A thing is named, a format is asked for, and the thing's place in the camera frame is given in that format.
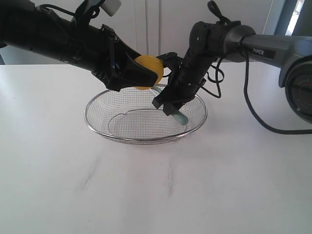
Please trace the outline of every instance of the yellow sponge ball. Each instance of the yellow sponge ball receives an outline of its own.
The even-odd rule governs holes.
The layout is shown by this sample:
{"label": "yellow sponge ball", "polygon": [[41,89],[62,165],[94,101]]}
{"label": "yellow sponge ball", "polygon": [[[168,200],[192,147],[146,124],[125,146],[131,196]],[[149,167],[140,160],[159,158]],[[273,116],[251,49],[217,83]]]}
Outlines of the yellow sponge ball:
{"label": "yellow sponge ball", "polygon": [[[158,75],[158,79],[155,85],[157,85],[161,81],[162,77],[164,76],[164,65],[163,62],[159,60],[157,57],[150,55],[141,55],[135,59],[135,62],[155,72]],[[136,87],[136,88],[139,90],[147,90],[150,89],[151,87]]]}

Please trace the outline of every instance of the robotic arm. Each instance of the robotic arm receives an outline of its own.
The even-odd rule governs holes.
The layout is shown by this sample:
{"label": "robotic arm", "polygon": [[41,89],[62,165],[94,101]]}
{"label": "robotic arm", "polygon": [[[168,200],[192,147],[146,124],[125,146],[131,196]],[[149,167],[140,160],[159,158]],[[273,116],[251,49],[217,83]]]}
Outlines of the robotic arm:
{"label": "robotic arm", "polygon": [[[151,87],[157,74],[134,61],[140,54],[108,26],[97,29],[89,25],[100,7],[112,15],[118,6],[117,0],[85,0],[71,13],[51,5],[35,7],[29,0],[0,0],[0,48],[12,45],[90,70],[114,91]],[[73,19],[64,20],[50,8]],[[194,99],[206,82],[207,70],[218,58],[243,62],[250,57],[281,68],[279,86],[285,87],[290,106],[312,123],[312,38],[256,35],[251,27],[224,17],[214,1],[208,8],[219,21],[194,25],[183,59],[172,52],[158,57],[172,72],[153,105],[163,105],[164,113],[170,115]]]}

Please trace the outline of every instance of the wire mesh basket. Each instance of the wire mesh basket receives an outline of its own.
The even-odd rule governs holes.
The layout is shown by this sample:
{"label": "wire mesh basket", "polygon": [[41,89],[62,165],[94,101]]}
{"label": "wire mesh basket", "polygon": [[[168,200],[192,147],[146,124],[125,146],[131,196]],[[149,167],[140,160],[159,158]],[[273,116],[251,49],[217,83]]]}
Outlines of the wire mesh basket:
{"label": "wire mesh basket", "polygon": [[196,96],[180,112],[188,119],[182,126],[173,116],[166,116],[162,107],[155,109],[152,90],[136,88],[120,92],[104,91],[87,105],[85,120],[94,132],[103,137],[127,144],[160,144],[186,137],[199,129],[207,119],[207,108]]}

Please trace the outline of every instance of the metal rim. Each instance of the metal rim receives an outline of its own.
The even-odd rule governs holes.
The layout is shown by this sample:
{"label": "metal rim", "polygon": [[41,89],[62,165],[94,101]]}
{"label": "metal rim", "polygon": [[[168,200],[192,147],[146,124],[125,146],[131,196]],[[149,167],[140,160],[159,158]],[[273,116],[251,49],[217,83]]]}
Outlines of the metal rim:
{"label": "metal rim", "polygon": [[[158,84],[156,86],[158,86],[158,87],[166,87],[166,85],[164,85],[164,84]],[[89,109],[90,105],[92,104],[92,102],[94,100],[96,100],[99,96],[101,96],[101,95],[103,95],[105,93],[108,93],[108,92],[114,92],[114,91],[113,90],[105,90],[105,91],[99,93],[98,95],[96,95],[94,98],[92,98],[89,101],[89,103],[86,106],[86,109],[84,110],[84,120],[85,120],[86,124],[88,125],[88,127],[93,132],[95,132],[95,133],[97,133],[97,134],[99,134],[99,135],[101,135],[101,136],[103,136],[103,137],[105,137],[107,139],[120,140],[120,141],[124,141],[124,142],[128,142],[128,143],[130,143],[130,142],[145,142],[145,143],[149,142],[149,143],[151,143],[151,142],[159,142],[159,141],[163,141],[163,140],[168,140],[168,141],[175,140],[177,138],[185,137],[186,135],[191,134],[191,133],[197,131],[199,128],[201,128],[204,125],[204,123],[206,122],[207,117],[208,117],[208,109],[207,109],[207,106],[206,106],[205,102],[203,101],[203,99],[200,96],[195,95],[195,98],[197,98],[201,102],[201,104],[204,106],[204,108],[205,108],[205,117],[204,117],[203,121],[196,128],[193,128],[193,129],[191,129],[191,130],[189,130],[187,132],[184,132],[182,134],[176,134],[176,135],[172,135],[172,136],[165,136],[165,137],[159,137],[159,138],[153,138],[153,139],[128,139],[128,138],[121,138],[121,137],[117,137],[117,136],[111,136],[111,135],[108,135],[108,134],[105,134],[105,133],[101,133],[101,132],[95,130],[91,126],[91,124],[88,122],[88,119],[87,119],[88,109]]]}

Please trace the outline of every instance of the white tabletop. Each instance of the white tabletop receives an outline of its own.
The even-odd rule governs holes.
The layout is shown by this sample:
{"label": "white tabletop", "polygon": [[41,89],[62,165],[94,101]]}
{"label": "white tabletop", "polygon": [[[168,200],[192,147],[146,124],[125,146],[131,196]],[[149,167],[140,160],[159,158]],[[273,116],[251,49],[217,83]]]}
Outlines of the white tabletop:
{"label": "white tabletop", "polygon": [[[86,126],[86,104],[105,89],[90,72],[0,66],[0,233],[312,233],[312,136],[263,129],[244,101],[244,64],[222,69],[223,98],[199,93],[209,110],[199,131],[133,146]],[[274,127],[312,127],[278,74],[251,64],[255,109]]]}

